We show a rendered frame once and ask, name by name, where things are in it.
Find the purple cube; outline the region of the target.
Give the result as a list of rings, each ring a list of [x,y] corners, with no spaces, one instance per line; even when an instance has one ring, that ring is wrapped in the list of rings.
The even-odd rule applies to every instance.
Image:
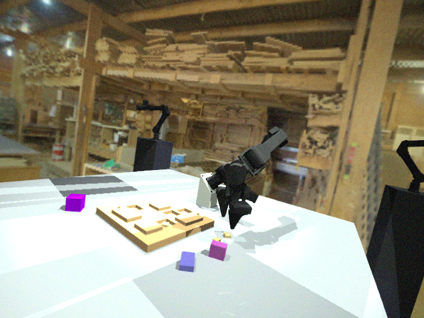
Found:
[[[81,212],[85,207],[86,194],[70,194],[66,198],[65,211]]]

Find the pink cube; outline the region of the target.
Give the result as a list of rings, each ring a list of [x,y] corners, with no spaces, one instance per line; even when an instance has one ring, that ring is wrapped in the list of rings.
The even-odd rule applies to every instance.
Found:
[[[214,258],[220,261],[224,261],[226,251],[227,251],[226,243],[212,240],[208,257]]]

